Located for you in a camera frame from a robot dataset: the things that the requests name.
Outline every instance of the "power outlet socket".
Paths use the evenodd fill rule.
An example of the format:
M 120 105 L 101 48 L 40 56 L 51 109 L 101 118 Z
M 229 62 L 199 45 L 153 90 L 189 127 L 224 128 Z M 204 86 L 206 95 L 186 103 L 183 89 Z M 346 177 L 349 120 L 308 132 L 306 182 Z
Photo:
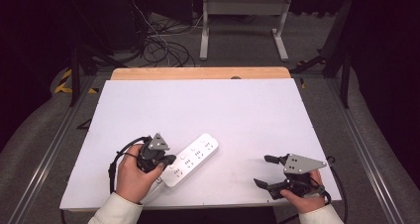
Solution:
M 164 170 L 160 178 L 169 188 L 176 189 L 208 161 L 218 149 L 217 140 L 205 133 L 180 152 L 176 156 L 175 162 Z

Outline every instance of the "white power strip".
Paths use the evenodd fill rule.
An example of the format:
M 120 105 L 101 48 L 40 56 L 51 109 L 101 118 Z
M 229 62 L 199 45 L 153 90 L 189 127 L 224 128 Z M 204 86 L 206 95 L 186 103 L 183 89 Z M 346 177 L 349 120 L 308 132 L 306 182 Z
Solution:
M 176 156 L 160 178 L 171 189 L 176 189 L 198 170 L 218 150 L 219 143 L 209 134 L 203 134 Z

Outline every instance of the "gray carpet floor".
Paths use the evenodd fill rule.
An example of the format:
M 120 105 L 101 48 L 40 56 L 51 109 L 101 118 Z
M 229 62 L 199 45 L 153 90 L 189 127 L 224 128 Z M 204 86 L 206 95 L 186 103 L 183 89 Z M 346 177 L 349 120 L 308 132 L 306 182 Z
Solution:
M 271 28 L 275 27 L 276 17 L 255 17 L 248 23 L 229 18 L 212 21 L 210 25 L 210 43 L 208 59 L 200 61 L 199 48 L 201 30 L 197 28 L 186 35 L 166 36 L 166 40 L 177 42 L 188 48 L 196 66 L 285 66 L 294 68 L 300 60 L 308 60 L 317 55 L 327 37 L 334 17 L 317 18 L 315 15 L 296 16 L 289 14 L 283 31 L 289 62 L 280 61 Z M 129 66 L 145 64 L 141 59 L 128 63 Z M 193 66 L 192 59 L 188 66 Z M 162 61 L 158 66 L 167 66 Z M 348 197 L 348 223 L 420 223 L 420 191 L 414 185 L 404 168 L 400 165 L 386 140 L 378 130 L 359 93 L 356 75 L 352 72 L 349 89 L 350 109 L 346 110 L 337 101 L 338 75 L 334 79 L 324 79 L 320 71 L 324 65 L 314 66 L 296 77 L 303 77 L 305 88 L 296 78 L 296 85 L 302 96 L 310 119 L 327 156 L 334 156 L 334 165 Z M 91 78 L 90 85 L 102 88 L 110 78 L 112 69 L 101 68 Z M 52 83 L 52 90 L 57 86 L 63 72 Z M 85 94 L 69 123 L 68 132 L 57 156 L 52 159 L 52 166 L 45 172 L 42 185 L 35 192 L 33 201 L 27 206 L 21 223 L 61 223 L 59 203 L 65 191 L 66 179 L 72 171 L 79 150 L 86 135 L 86 130 L 77 126 L 93 117 L 99 94 Z M 36 110 L 16 131 L 7 147 L 0 154 L 0 223 L 8 223 L 16 207 L 28 188 L 37 167 L 49 151 L 50 144 L 63 120 L 66 119 L 71 95 L 54 93 L 52 99 Z M 357 127 L 357 135 L 366 145 L 369 156 L 378 170 L 387 193 L 377 190 L 369 169 L 363 163 L 355 139 L 351 121 Z M 381 196 L 391 197 L 391 203 L 397 207 L 400 218 L 392 221 Z M 343 217 L 344 202 L 333 204 Z M 292 206 L 273 207 L 278 221 L 295 214 Z M 86 223 L 93 213 L 67 212 L 67 223 Z

